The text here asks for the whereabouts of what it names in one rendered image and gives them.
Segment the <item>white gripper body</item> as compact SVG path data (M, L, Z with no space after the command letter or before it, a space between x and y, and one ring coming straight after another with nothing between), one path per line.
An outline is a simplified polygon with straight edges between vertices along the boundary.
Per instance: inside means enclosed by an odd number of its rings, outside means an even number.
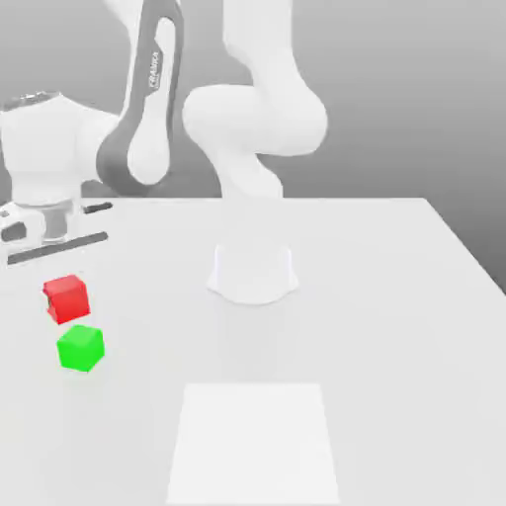
M81 275L101 263L109 236L95 232L67 242L44 246L34 252L14 254L15 262L5 268L6 280L49 280L66 275Z

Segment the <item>small red cube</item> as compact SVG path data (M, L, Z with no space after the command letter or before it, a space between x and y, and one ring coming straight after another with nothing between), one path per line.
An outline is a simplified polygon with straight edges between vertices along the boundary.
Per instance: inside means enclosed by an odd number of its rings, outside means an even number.
M43 283L47 297L47 312L57 324L63 324L90 313L85 283L75 275L68 275Z

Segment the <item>small green cube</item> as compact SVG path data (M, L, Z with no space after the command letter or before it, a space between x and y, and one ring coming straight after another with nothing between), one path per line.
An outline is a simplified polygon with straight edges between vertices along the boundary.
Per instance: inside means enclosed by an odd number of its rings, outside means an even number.
M105 356L103 332L99 328L74 325L57 341L60 364L70 370L90 372Z

